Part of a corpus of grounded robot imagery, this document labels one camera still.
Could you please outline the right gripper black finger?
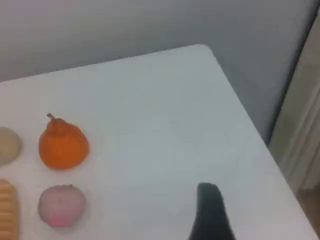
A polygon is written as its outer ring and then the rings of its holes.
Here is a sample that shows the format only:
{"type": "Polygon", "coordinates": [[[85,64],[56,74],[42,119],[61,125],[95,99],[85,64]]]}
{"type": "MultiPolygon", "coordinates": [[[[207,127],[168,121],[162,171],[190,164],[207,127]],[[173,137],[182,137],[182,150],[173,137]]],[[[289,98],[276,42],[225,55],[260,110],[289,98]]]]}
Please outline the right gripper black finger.
{"type": "Polygon", "coordinates": [[[196,215],[189,240],[235,240],[223,196],[217,185],[201,182],[197,186],[196,215]]]}

